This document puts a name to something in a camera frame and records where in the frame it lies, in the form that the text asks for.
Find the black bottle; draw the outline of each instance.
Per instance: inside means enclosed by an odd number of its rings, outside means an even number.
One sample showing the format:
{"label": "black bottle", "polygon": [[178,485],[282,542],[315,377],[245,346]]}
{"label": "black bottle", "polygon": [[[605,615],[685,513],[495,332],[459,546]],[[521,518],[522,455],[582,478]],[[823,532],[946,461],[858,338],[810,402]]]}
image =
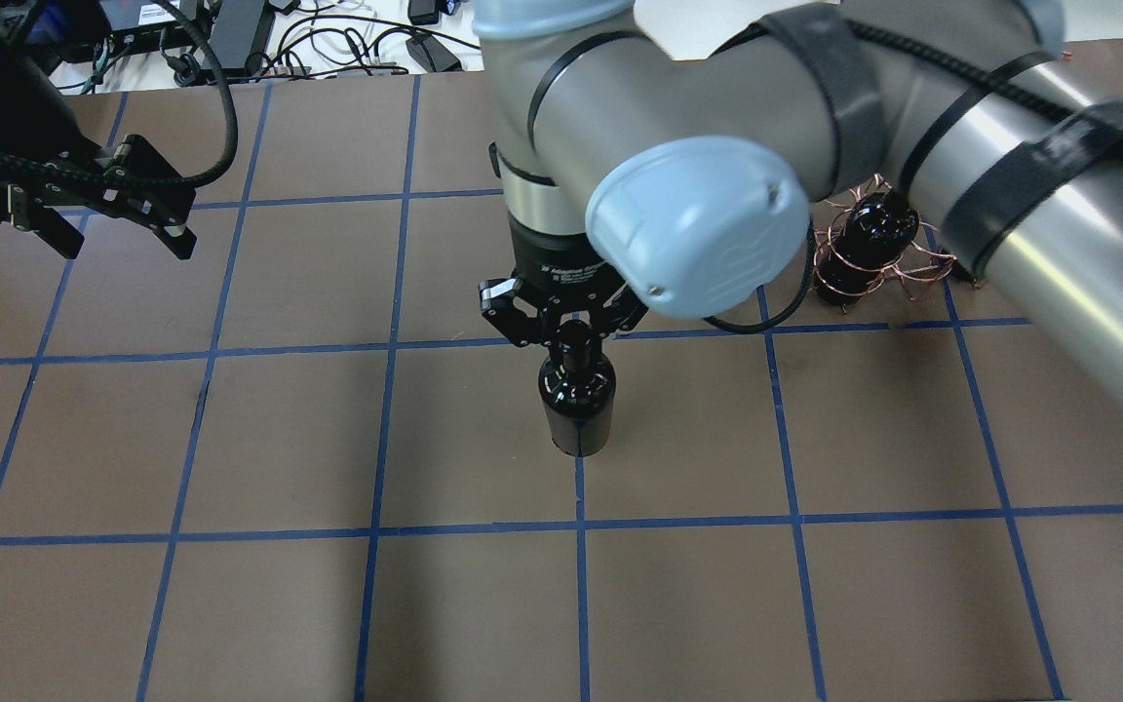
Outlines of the black bottle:
{"label": "black bottle", "polygon": [[860,200],[834,237],[833,253],[816,268],[816,297],[834,307],[859,301],[877,280],[877,272],[870,271],[894,263],[916,239],[920,226],[917,212],[898,192],[875,192]]}
{"label": "black bottle", "polygon": [[553,444],[570,456],[592,456],[604,448],[617,386],[601,338],[583,321],[563,323],[540,366],[540,399]]}

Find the black cable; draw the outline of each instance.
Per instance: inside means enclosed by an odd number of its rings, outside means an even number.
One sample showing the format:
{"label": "black cable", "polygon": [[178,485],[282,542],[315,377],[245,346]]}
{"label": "black cable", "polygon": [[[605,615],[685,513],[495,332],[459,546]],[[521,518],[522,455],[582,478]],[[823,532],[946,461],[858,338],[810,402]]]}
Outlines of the black cable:
{"label": "black cable", "polygon": [[463,46],[468,46],[468,48],[476,48],[476,49],[480,48],[480,45],[472,44],[472,43],[469,43],[468,40],[465,40],[465,39],[458,39],[458,37],[453,36],[450,34],[445,34],[445,33],[441,33],[441,31],[436,31],[436,30],[432,30],[432,28],[427,28],[427,27],[409,26],[409,24],[396,22],[396,21],[393,21],[393,19],[368,18],[368,17],[365,17],[365,15],[320,15],[320,17],[298,19],[298,21],[295,21],[295,22],[291,24],[289,27],[286,27],[284,29],[284,34],[280,35],[280,40],[276,44],[276,54],[280,55],[282,52],[284,52],[284,42],[286,39],[289,39],[289,35],[292,34],[292,31],[295,30],[295,28],[298,28],[300,26],[303,26],[304,24],[313,24],[317,19],[356,19],[356,21],[381,24],[381,26],[392,26],[392,27],[398,27],[398,28],[407,28],[407,30],[418,31],[420,34],[428,34],[428,35],[431,35],[431,36],[438,36],[441,39],[454,40],[456,44],[460,44]]}
{"label": "black cable", "polygon": [[758,323],[758,325],[736,325],[733,322],[728,322],[725,320],[719,320],[718,317],[706,317],[705,322],[709,326],[713,326],[715,329],[722,329],[730,334],[739,334],[743,336],[751,336],[755,334],[765,334],[770,331],[770,329],[776,328],[780,323],[787,321],[792,314],[796,314],[800,306],[803,306],[803,301],[809,297],[809,292],[812,290],[812,276],[816,274],[816,236],[812,234],[812,218],[809,219],[809,230],[805,234],[805,256],[803,256],[803,277],[800,280],[800,288],[796,290],[796,297],[792,299],[792,302],[787,303],[787,307],[783,308],[778,314],[770,317],[770,319]]}
{"label": "black cable", "polygon": [[380,36],[375,37],[375,39],[372,40],[372,43],[371,43],[371,53],[374,54],[374,56],[378,58],[380,57],[380,43],[381,43],[381,40],[384,40],[389,36],[392,36],[394,34],[404,34],[405,36],[420,36],[420,34],[416,34],[414,31],[411,31],[411,28],[413,28],[413,27],[394,26],[392,28],[389,28],[387,30],[384,30],[384,31],[380,33]]}
{"label": "black cable", "polygon": [[982,88],[989,90],[989,92],[999,94],[999,97],[1006,98],[1017,106],[1035,112],[1035,115],[1041,115],[1052,122],[1063,121],[1074,115],[1075,110],[1072,108],[1060,106],[1060,103],[1052,102],[1041,97],[1041,94],[1016,88],[1016,85],[1008,83],[1007,80],[997,79],[990,75],[989,72],[971,65],[971,63],[967,63],[962,58],[942,52],[940,48],[924,44],[922,40],[886,30],[886,28],[868,26],[868,24],[856,21],[856,19],[848,19],[847,26],[851,27],[852,34],[861,40],[868,40],[870,44],[885,46],[901,54],[920,58],[922,62],[931,63],[955,76],[970,81],[970,83],[976,85],[982,85]]}
{"label": "black cable", "polygon": [[223,73],[223,66],[219,65],[210,43],[202,36],[202,33],[193,26],[190,18],[184,17],[180,10],[175,9],[167,0],[152,0],[152,3],[159,6],[170,13],[190,35],[198,48],[202,49],[210,60],[210,72],[214,74],[214,84],[219,91],[219,102],[222,103],[223,119],[227,122],[227,133],[223,136],[223,152],[219,154],[213,166],[206,168],[199,174],[182,177],[139,177],[139,176],[113,176],[112,174],[91,174],[85,172],[72,172],[72,170],[53,167],[39,164],[37,161],[21,158],[11,154],[0,152],[0,170],[4,174],[24,174],[24,176],[36,177],[45,182],[62,182],[69,185],[97,186],[108,190],[144,190],[152,188],[201,188],[210,185],[227,170],[231,167],[237,155],[237,139],[240,137],[237,128],[236,106],[232,104],[232,93],[228,90],[228,79]]}

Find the light blue joint cap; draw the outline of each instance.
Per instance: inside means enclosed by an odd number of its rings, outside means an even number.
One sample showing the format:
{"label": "light blue joint cap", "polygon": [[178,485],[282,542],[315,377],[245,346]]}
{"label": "light blue joint cap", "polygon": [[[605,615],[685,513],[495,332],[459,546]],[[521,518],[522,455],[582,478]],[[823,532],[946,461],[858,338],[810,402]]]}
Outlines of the light blue joint cap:
{"label": "light blue joint cap", "polygon": [[473,28],[480,39],[531,39],[596,24],[633,4],[636,0],[480,0]]}
{"label": "light blue joint cap", "polygon": [[1016,0],[1021,4],[1034,30],[1038,44],[1048,53],[1059,54],[1065,49],[1065,4],[1060,0]]}
{"label": "light blue joint cap", "polygon": [[774,280],[805,240],[809,197],[792,165],[737,137],[649,148],[601,181],[587,238],[656,312],[720,314]]}

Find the copper wire coil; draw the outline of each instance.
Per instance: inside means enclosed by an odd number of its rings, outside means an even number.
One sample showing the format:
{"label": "copper wire coil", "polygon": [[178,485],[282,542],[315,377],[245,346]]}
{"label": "copper wire coil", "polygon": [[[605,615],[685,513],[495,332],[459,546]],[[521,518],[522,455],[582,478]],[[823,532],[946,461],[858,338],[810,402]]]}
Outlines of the copper wire coil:
{"label": "copper wire coil", "polygon": [[[921,299],[921,294],[913,293],[913,289],[910,285],[917,285],[921,289],[928,289],[932,284],[940,283],[941,280],[946,279],[952,274],[952,270],[956,265],[956,257],[952,254],[943,254],[939,252],[931,252],[913,240],[911,246],[917,249],[917,253],[923,254],[930,258],[930,263],[924,266],[905,268],[904,258],[907,256],[907,249],[895,259],[895,262],[887,263],[886,266],[882,268],[866,268],[855,265],[855,263],[848,262],[846,257],[837,252],[834,248],[834,240],[842,236],[843,228],[846,228],[847,218],[851,217],[851,213],[856,210],[856,204],[859,204],[865,197],[873,195],[875,192],[883,192],[891,190],[885,177],[880,174],[875,174],[873,179],[861,183],[859,186],[848,189],[848,194],[852,198],[851,204],[837,203],[833,200],[824,200],[824,203],[830,204],[831,208],[839,210],[834,218],[831,218],[830,224],[825,228],[815,228],[814,236],[816,237],[816,253],[814,256],[814,263],[819,268],[819,272],[814,275],[816,284],[823,285],[830,292],[837,294],[842,294],[843,298],[851,298],[851,306],[859,303],[861,299],[869,297],[875,292],[878,292],[888,280],[895,279],[900,283],[900,288],[904,290],[905,297],[909,298],[910,302],[917,302]],[[939,233],[939,227],[931,226],[926,221],[921,222],[923,230],[932,231],[934,234]],[[865,292],[851,293],[843,292],[830,284],[830,281],[825,280],[821,275],[821,265],[829,262],[829,259],[838,259],[843,266],[851,268],[853,271],[864,272],[864,274],[874,275],[875,279],[870,281],[868,289]],[[847,314],[848,307],[842,306],[843,314]]]}

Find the blue tape grid line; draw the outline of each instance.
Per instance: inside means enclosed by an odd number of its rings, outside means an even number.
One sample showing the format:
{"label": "blue tape grid line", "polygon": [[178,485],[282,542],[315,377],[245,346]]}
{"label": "blue tape grid line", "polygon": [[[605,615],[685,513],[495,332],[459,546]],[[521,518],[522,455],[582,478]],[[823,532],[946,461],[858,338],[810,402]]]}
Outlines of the blue tape grid line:
{"label": "blue tape grid line", "polygon": [[[932,234],[930,235],[931,248],[937,248]],[[1016,528],[1016,514],[1012,510],[1012,498],[1008,494],[1008,486],[1003,480],[1003,467],[999,465],[998,450],[994,447],[994,435],[990,434],[989,418],[986,417],[986,405],[982,402],[982,391],[977,385],[977,373],[973,370],[973,359],[968,352],[968,343],[965,339],[965,326],[956,314],[956,300],[950,291],[950,281],[943,281],[943,298],[948,302],[948,316],[952,321],[952,332],[956,337],[956,346],[959,349],[959,358],[965,366],[965,377],[968,381],[968,391],[973,399],[973,409],[977,412],[977,423],[982,431],[982,443],[986,445],[986,458],[990,463],[990,476],[994,477],[994,489],[999,494],[999,507],[1003,511],[1004,522],[1007,525],[1008,539],[1012,543],[1012,555],[1016,559],[1016,571],[1021,574],[1021,586],[1024,590],[1025,605],[1030,610],[1030,620],[1033,623],[1034,636],[1038,637],[1038,650],[1042,654],[1043,668],[1047,673],[1047,682],[1051,685],[1053,699],[1065,699],[1063,685],[1060,684],[1060,674],[1056,669],[1056,659],[1051,653],[1051,640],[1047,638],[1047,627],[1042,621],[1042,612],[1038,608],[1038,595],[1033,586],[1033,577],[1030,575],[1029,559],[1025,558],[1024,547],[1021,544],[1021,530]]]}
{"label": "blue tape grid line", "polygon": [[[277,200],[248,200],[237,203],[197,203],[194,212],[200,210],[239,210],[240,208],[284,208],[289,204],[335,204],[335,203],[400,203],[402,200],[441,200],[447,197],[487,197],[502,194],[500,189],[490,190],[441,190],[433,192],[386,192],[382,195],[330,195],[330,197],[286,197]],[[74,213],[93,215],[84,209]]]}
{"label": "blue tape grid line", "polygon": [[[1123,505],[1063,505],[1013,507],[1017,519],[1035,517],[1084,517],[1123,514]],[[926,510],[919,512],[833,512],[800,514],[805,525],[852,525],[878,522],[949,522],[973,520],[1002,520],[1002,508],[986,510]],[[763,528],[764,526],[792,526],[792,514],[732,514],[727,517],[655,517],[631,520],[584,520],[585,530],[620,530],[652,528]],[[535,534],[566,532],[579,528],[578,521],[558,522],[491,522],[460,525],[407,526],[380,528],[380,538],[412,538],[421,536],[460,536],[475,534]],[[367,538],[369,528],[309,528],[276,530],[206,530],[206,532],[171,534],[97,534],[0,536],[0,546],[80,546],[116,544],[214,544],[227,541],[304,541],[325,538]]]}
{"label": "blue tape grid line", "polygon": [[137,680],[137,701],[144,702],[146,690],[150,683],[150,669],[155,648],[158,645],[158,629],[162,626],[164,608],[167,602],[167,587],[171,583],[171,571],[175,560],[175,544],[179,543],[181,521],[184,516],[184,499],[189,495],[189,483],[193,472],[193,458],[197,455],[197,440],[202,430],[202,414],[206,411],[206,399],[211,390],[211,379],[214,377],[214,363],[218,355],[219,334],[223,329],[223,316],[228,307],[228,292],[232,289],[232,272],[236,268],[237,252],[240,249],[240,233],[245,227],[246,203],[249,201],[249,189],[254,186],[255,170],[258,167],[258,152],[263,147],[263,131],[267,128],[267,113],[271,108],[272,85],[267,85],[263,92],[263,108],[258,115],[258,128],[255,133],[254,148],[249,153],[249,166],[246,172],[245,186],[240,191],[240,208],[237,210],[237,224],[232,230],[232,245],[228,248],[228,263],[223,271],[222,288],[219,289],[219,303],[216,307],[214,323],[210,332],[210,348],[206,354],[206,372],[202,376],[202,390],[197,396],[197,405],[193,409],[193,425],[189,436],[189,447],[184,454],[184,466],[181,472],[180,487],[175,491],[175,510],[173,511],[173,525],[167,539],[167,554],[164,556],[164,568],[158,578],[158,595],[155,596],[155,610],[150,619],[150,635],[146,639],[146,654],[141,660],[141,675]]}
{"label": "blue tape grid line", "polygon": [[[583,454],[581,430],[579,453]],[[592,702],[592,649],[587,644],[587,477],[583,456],[574,459],[574,520],[575,577],[579,599],[579,702]]]}
{"label": "blue tape grid line", "polygon": [[[129,101],[129,94],[126,92],[120,98],[120,106],[116,109],[115,120],[111,122],[111,134],[107,137],[106,147],[110,148],[115,144],[116,133],[120,131],[120,122],[124,120],[124,109],[126,103]],[[85,227],[89,226],[90,215],[82,215],[80,222],[76,228],[81,234],[85,234]],[[24,392],[19,395],[19,405],[17,408],[17,416],[11,421],[11,430],[8,431],[8,440],[6,440],[6,446],[3,446],[3,457],[0,459],[0,493],[3,492],[3,480],[8,475],[8,467],[11,465],[11,454],[15,450],[15,443],[19,436],[19,427],[24,423],[24,417],[26,416],[26,410],[28,409],[28,399],[33,396],[34,383],[37,380],[37,373],[40,371],[40,361],[46,355],[46,346],[49,344],[49,335],[55,329],[55,321],[58,319],[58,307],[63,303],[63,293],[67,290],[67,281],[72,276],[72,266],[75,263],[66,262],[63,264],[63,274],[58,277],[58,285],[55,289],[54,301],[49,303],[49,314],[46,314],[46,325],[40,332],[40,339],[37,341],[37,352],[34,355],[28,368],[28,380],[24,386]]]}
{"label": "blue tape grid line", "polygon": [[[770,308],[765,298],[765,288],[757,289],[757,304],[761,308],[761,321],[770,319]],[[765,359],[770,373],[770,391],[774,395],[774,417],[779,435],[779,454],[783,457],[783,478],[787,491],[787,510],[792,519],[792,539],[796,554],[796,571],[800,576],[800,600],[803,607],[803,626],[809,637],[809,658],[812,662],[812,683],[816,699],[825,702],[825,674],[821,662],[821,644],[816,636],[816,611],[812,603],[812,583],[809,578],[809,554],[803,541],[803,519],[800,514],[800,499],[794,484],[794,467],[792,465],[792,444],[787,438],[786,408],[783,403],[783,385],[779,382],[779,361],[774,347],[774,335],[765,334]]]}
{"label": "blue tape grid line", "polygon": [[[1016,317],[1015,319],[998,320],[962,320],[964,328],[992,328],[993,326],[1026,326],[1030,320]],[[914,322],[902,326],[902,331],[920,331],[920,329],[952,329],[950,322]],[[873,332],[892,331],[891,325],[802,325],[783,326],[783,328],[772,329],[772,336],[788,336],[798,334],[839,334],[839,332]],[[642,331],[623,334],[612,338],[612,341],[651,341],[651,339],[663,338],[712,338],[715,336],[730,336],[718,329],[686,329],[685,331]],[[508,346],[509,343],[502,337],[487,338],[458,338],[458,339],[433,339],[433,341],[396,341],[395,346],[401,350],[418,350],[418,348],[471,348],[481,346]],[[219,358],[232,356],[277,356],[285,354],[355,354],[355,352],[386,352],[385,344],[344,344],[322,346],[271,346],[259,348],[218,348],[214,356]],[[161,361],[193,361],[210,356],[209,350],[182,350],[173,354],[103,354],[91,356],[43,356],[42,365],[60,364],[150,364]],[[0,366],[28,366],[34,363],[31,356],[19,356],[11,358],[0,358]]]}
{"label": "blue tape grid line", "polygon": [[410,95],[410,142],[405,146],[405,176],[402,183],[401,228],[396,235],[396,281],[393,288],[392,326],[387,330],[387,365],[384,370],[384,396],[380,409],[380,448],[375,455],[375,487],[371,499],[371,534],[366,541],[366,576],[362,587],[362,619],[358,626],[358,658],[355,662],[353,698],[366,699],[366,657],[371,647],[371,613],[375,594],[375,564],[380,559],[381,521],[384,508],[384,472],[387,467],[387,428],[392,419],[393,381],[396,375],[396,337],[401,328],[402,288],[405,277],[405,246],[410,230],[410,182],[414,176],[414,143],[418,137],[418,99],[422,81],[414,76]]}

